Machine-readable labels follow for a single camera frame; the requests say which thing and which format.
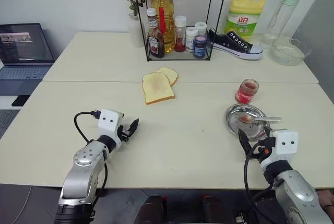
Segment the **black sneaker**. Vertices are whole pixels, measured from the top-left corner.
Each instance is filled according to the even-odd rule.
[[[213,43],[213,48],[224,50],[244,60],[258,60],[262,58],[262,48],[252,45],[241,38],[235,31],[229,31],[227,34],[215,33],[211,28],[209,30],[209,39]]]

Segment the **white bottle cap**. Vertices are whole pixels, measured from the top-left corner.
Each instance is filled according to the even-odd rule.
[[[207,24],[205,22],[197,22],[195,23],[195,27],[198,29],[198,32],[207,31]]]
[[[147,9],[147,16],[155,16],[156,15],[156,10],[154,8],[148,8]]]
[[[188,27],[186,30],[186,35],[189,37],[195,37],[198,35],[198,29],[196,27]]]
[[[175,26],[176,27],[186,27],[187,26],[187,18],[185,16],[176,16],[175,17]]]

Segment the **black cable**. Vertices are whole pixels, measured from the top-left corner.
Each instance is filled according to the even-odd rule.
[[[268,222],[270,222],[271,224],[276,224],[270,217],[268,217],[266,214],[264,214],[257,206],[255,201],[252,198],[252,195],[250,194],[250,190],[249,190],[249,186],[248,186],[248,180],[247,180],[247,169],[248,169],[248,163],[249,160],[251,159],[251,156],[254,152],[254,150],[259,146],[259,143],[256,143],[252,149],[250,150],[250,152],[247,154],[246,156],[246,160],[245,160],[245,166],[244,166],[244,183],[245,183],[245,188],[246,188],[246,193],[248,196],[248,199],[250,200],[250,203],[252,204],[252,206],[255,208],[255,210],[261,215],[263,216]]]
[[[98,194],[97,194],[97,196],[96,196],[96,198],[93,202],[93,209],[95,207],[96,202],[98,202],[98,199],[103,194],[103,190],[104,190],[104,187],[106,185],[107,178],[108,178],[108,167],[106,166],[106,163],[104,163],[104,181],[103,181],[103,184],[102,184],[102,187],[101,187],[100,191],[98,192]]]
[[[81,112],[81,113],[77,113],[75,116],[74,116],[74,125],[76,127],[76,129],[78,130],[79,134],[85,139],[85,141],[87,143],[89,143],[89,140],[86,138],[86,136],[83,134],[83,132],[80,130],[79,126],[78,126],[78,123],[77,123],[77,117],[80,116],[80,115],[83,115],[83,114],[92,114],[94,112]]]
[[[80,112],[80,113],[77,113],[74,116],[74,125],[75,125],[76,129],[78,130],[79,134],[84,138],[84,140],[87,143],[90,143],[90,141],[87,139],[87,137],[80,130],[80,127],[78,126],[78,123],[77,123],[77,118],[78,118],[78,116],[83,115],[83,114],[90,114],[90,115],[93,115],[96,119],[99,119],[100,118],[100,113],[101,113],[100,111]],[[104,181],[103,181],[103,184],[102,184],[102,187],[101,187],[100,191],[96,195],[96,198],[95,198],[95,200],[92,204],[93,205],[92,209],[94,209],[95,204],[97,203],[98,199],[100,198],[100,196],[103,193],[104,187],[106,185],[107,178],[108,178],[108,167],[106,166],[106,163],[104,163]]]
[[[273,187],[273,182],[270,183],[270,185],[266,189],[254,194],[253,197],[252,197],[253,200],[256,201],[256,199],[259,198],[261,195],[264,195],[264,194],[268,193],[272,189],[272,187]]]

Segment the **laptop keyboard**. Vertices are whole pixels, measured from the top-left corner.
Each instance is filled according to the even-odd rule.
[[[0,70],[0,79],[43,79],[48,66],[7,67]]]

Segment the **sauce bottle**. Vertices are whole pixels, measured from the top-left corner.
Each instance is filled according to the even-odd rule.
[[[159,30],[156,10],[154,8],[147,9],[148,17],[148,42],[150,44],[151,54],[157,58],[163,58],[165,55],[163,34]]]
[[[246,79],[241,83],[238,92],[236,92],[235,99],[239,103],[250,103],[258,88],[259,83],[256,80]]]

